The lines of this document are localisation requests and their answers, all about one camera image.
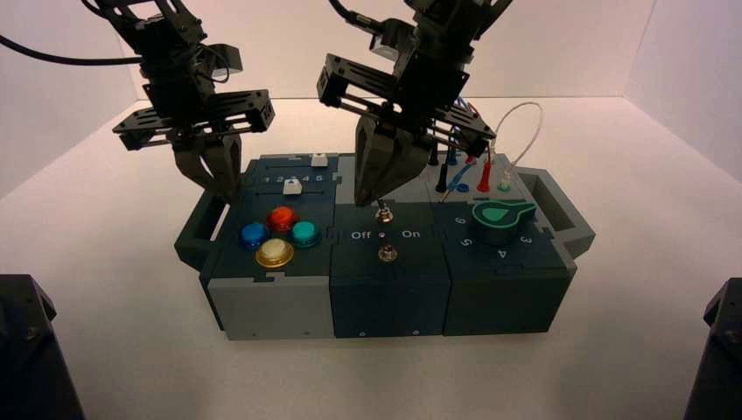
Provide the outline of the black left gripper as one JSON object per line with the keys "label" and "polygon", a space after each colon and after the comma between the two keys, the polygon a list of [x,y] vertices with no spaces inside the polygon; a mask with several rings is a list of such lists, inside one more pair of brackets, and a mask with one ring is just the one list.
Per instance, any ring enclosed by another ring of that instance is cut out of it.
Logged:
{"label": "black left gripper", "polygon": [[[266,89],[217,93],[215,85],[242,70],[237,49],[193,49],[143,86],[151,106],[118,123],[113,132],[129,151],[171,143],[178,170],[227,203],[239,195],[242,166],[240,134],[268,130],[275,117]],[[223,149],[188,150],[194,145]]]}

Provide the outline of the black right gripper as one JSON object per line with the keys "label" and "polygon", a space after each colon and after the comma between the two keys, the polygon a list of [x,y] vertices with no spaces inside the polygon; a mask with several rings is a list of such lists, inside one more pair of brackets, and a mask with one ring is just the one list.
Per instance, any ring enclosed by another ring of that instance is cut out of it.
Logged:
{"label": "black right gripper", "polygon": [[[438,74],[415,57],[405,77],[327,54],[317,82],[318,98],[328,107],[360,117],[355,133],[354,204],[368,206],[417,177],[427,166],[432,142],[480,156],[494,131],[479,113],[456,103],[469,74],[458,69]],[[395,140],[400,129],[422,138]]]}

